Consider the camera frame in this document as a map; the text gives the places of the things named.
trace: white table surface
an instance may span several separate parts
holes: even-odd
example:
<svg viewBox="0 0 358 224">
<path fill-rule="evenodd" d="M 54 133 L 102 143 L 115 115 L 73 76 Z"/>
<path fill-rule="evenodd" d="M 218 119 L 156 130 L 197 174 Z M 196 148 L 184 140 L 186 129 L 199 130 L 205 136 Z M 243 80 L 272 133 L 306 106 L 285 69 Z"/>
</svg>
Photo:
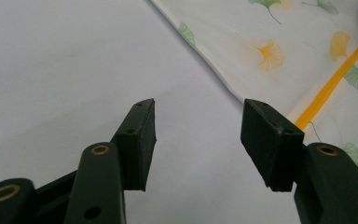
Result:
<svg viewBox="0 0 358 224">
<path fill-rule="evenodd" d="M 147 98 L 158 141 L 129 224 L 299 223 L 241 145 L 242 103 L 150 2 L 0 1 L 0 181 L 74 171 Z"/>
</svg>

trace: white surface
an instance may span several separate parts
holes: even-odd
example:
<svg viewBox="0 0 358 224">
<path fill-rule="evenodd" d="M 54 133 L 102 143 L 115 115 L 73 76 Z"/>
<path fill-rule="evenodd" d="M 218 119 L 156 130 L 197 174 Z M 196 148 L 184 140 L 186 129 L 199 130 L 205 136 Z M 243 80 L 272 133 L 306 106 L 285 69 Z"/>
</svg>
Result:
<svg viewBox="0 0 358 224">
<path fill-rule="evenodd" d="M 241 102 L 244 98 L 266 102 L 292 122 L 306 113 L 348 57 L 335 62 L 331 52 L 341 49 L 343 55 L 352 55 L 358 46 L 358 1 L 318 1 L 321 6 L 337 7 L 335 15 L 306 5 L 310 1 L 150 1 Z M 272 4 L 271 15 L 268 4 Z M 275 14 L 282 24 L 272 19 Z M 337 36 L 346 36 L 348 43 L 337 45 Z M 350 73 L 340 79 L 322 108 L 313 107 L 318 112 L 305 121 L 308 125 L 298 127 L 306 133 L 304 143 L 322 141 L 340 147 L 358 164 L 358 90 L 354 88 L 358 72 Z"/>
<path fill-rule="evenodd" d="M 299 223 L 241 145 L 241 103 L 148 1 L 0 1 L 0 181 L 72 172 L 147 98 L 158 141 L 129 224 Z"/>
</svg>

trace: screw hole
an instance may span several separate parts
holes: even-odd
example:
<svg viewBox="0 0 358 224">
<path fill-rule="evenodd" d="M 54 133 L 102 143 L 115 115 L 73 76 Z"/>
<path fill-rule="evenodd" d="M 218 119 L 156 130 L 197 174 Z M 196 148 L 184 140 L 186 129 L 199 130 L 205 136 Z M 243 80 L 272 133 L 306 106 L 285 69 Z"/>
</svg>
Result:
<svg viewBox="0 0 358 224">
<path fill-rule="evenodd" d="M 94 219 L 101 214 L 101 208 L 98 206 L 93 206 L 84 212 L 84 218 L 87 220 Z"/>
<path fill-rule="evenodd" d="M 326 147 L 326 146 L 317 147 L 317 148 L 324 155 L 327 155 L 327 156 L 337 156 L 338 155 L 338 152 L 334 148 Z"/>
<path fill-rule="evenodd" d="M 0 188 L 0 202 L 5 201 L 20 191 L 20 186 L 11 184 Z"/>
<path fill-rule="evenodd" d="M 109 151 L 109 147 L 107 146 L 97 146 L 91 150 L 91 153 L 96 156 L 100 156 L 107 153 L 108 151 Z"/>
</svg>

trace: black plastic part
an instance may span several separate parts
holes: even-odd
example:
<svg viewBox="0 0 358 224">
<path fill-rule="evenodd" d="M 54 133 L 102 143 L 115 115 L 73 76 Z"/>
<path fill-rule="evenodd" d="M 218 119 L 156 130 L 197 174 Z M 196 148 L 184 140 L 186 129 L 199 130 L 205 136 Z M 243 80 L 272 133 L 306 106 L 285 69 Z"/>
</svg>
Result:
<svg viewBox="0 0 358 224">
<path fill-rule="evenodd" d="M 36 204 L 39 209 L 34 223 L 63 223 L 75 177 L 76 171 L 36 190 Z"/>
<path fill-rule="evenodd" d="M 297 182 L 295 195 L 301 223 L 358 223 L 358 166 L 347 153 L 313 143 L 304 164 L 310 182 Z"/>
<path fill-rule="evenodd" d="M 30 223 L 34 218 L 34 185 L 24 178 L 0 182 L 0 224 Z"/>
<path fill-rule="evenodd" d="M 273 191 L 291 191 L 303 139 L 304 133 L 270 105 L 245 100 L 241 141 Z"/>
<path fill-rule="evenodd" d="M 125 223 L 117 148 L 94 144 L 83 151 L 63 223 Z"/>
<path fill-rule="evenodd" d="M 111 142 L 118 147 L 123 189 L 145 191 L 156 144 L 155 101 L 135 104 Z"/>
</svg>

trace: yellow leaf print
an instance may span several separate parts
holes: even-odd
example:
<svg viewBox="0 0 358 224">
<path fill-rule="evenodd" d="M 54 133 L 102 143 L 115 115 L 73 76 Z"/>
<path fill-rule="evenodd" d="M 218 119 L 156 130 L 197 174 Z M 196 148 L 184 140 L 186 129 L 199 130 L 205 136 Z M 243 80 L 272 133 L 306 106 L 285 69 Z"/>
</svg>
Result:
<svg viewBox="0 0 358 224">
<path fill-rule="evenodd" d="M 330 56 L 336 63 L 339 56 L 348 58 L 347 45 L 351 36 L 344 31 L 335 32 L 330 41 Z"/>
<path fill-rule="evenodd" d="M 281 0 L 280 3 L 274 4 L 273 6 L 278 7 L 278 8 L 288 9 L 288 8 L 293 7 L 293 1 L 294 0 Z"/>
<path fill-rule="evenodd" d="M 281 47 L 273 40 L 269 40 L 263 48 L 257 48 L 263 55 L 263 61 L 258 66 L 261 70 L 270 72 L 274 68 L 278 68 L 283 64 L 283 53 Z"/>
</svg>

